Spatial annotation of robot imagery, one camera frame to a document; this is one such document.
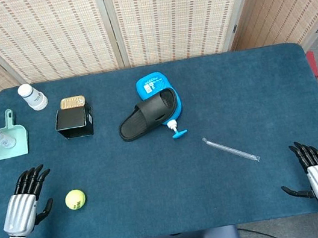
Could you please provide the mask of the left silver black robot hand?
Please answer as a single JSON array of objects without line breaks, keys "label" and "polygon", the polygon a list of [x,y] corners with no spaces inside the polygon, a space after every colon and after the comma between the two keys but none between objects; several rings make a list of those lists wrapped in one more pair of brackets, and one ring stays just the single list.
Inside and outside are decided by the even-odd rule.
[{"label": "left silver black robot hand", "polygon": [[17,179],[15,190],[10,197],[4,222],[4,232],[10,237],[29,236],[41,221],[49,215],[53,199],[49,198],[41,213],[37,212],[45,178],[50,169],[43,170],[43,165],[22,172]]}]

